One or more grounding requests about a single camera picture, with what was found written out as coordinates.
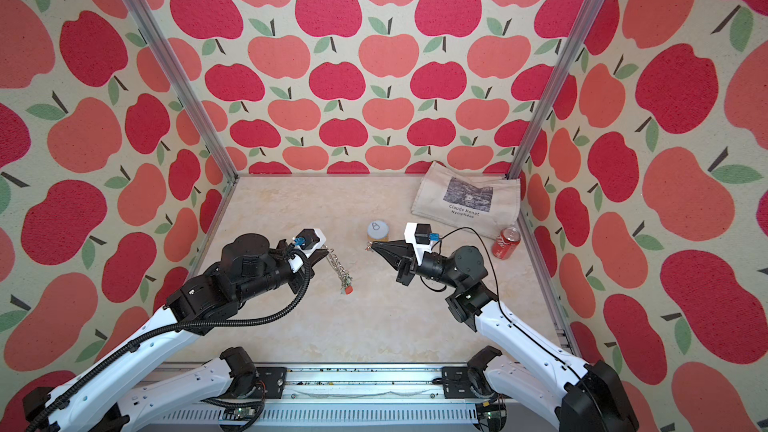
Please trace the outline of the metal car-shaped key holder plate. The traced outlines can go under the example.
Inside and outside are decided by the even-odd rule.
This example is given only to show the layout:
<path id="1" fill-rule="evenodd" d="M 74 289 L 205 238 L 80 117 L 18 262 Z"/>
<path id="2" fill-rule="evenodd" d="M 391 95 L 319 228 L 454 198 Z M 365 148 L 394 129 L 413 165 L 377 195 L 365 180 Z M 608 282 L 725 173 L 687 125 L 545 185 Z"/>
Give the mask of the metal car-shaped key holder plate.
<path id="1" fill-rule="evenodd" d="M 335 251 L 331 248 L 328 249 L 327 260 L 330 263 L 333 270 L 336 272 L 340 282 L 341 290 L 345 295 L 350 295 L 354 288 L 352 285 L 352 277 L 341 263 L 340 259 L 336 255 Z"/>

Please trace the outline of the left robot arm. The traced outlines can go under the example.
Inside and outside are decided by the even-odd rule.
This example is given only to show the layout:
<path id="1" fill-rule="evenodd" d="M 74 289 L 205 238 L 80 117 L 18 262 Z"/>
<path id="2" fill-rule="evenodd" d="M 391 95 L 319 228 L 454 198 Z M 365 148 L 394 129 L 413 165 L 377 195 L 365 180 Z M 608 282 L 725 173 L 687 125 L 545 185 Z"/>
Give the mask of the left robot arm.
<path id="1" fill-rule="evenodd" d="M 321 230 L 304 229 L 272 247 L 255 233 L 227 244 L 220 261 L 173 292 L 128 339 L 70 381 L 38 387 L 23 399 L 30 431 L 139 431 L 192 402 L 246 405 L 263 388 L 240 347 L 192 371 L 144 386 L 167 358 L 216 328 L 273 323 L 308 291 L 314 265 L 327 256 Z"/>

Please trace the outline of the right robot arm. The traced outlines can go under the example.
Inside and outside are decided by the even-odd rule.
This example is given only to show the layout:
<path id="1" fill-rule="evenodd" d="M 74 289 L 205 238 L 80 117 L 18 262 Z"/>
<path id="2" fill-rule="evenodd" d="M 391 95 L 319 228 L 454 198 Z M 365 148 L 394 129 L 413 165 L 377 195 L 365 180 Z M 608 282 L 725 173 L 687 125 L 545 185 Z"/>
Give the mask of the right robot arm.
<path id="1" fill-rule="evenodd" d="M 639 419 L 617 372 L 604 361 L 586 362 L 519 319 L 483 282 L 483 254 L 462 246 L 442 256 L 428 245 L 374 242 L 372 251 L 403 285 L 420 276 L 452 289 L 446 299 L 457 322 L 495 343 L 478 366 L 489 388 L 508 396 L 560 431 L 636 431 Z"/>

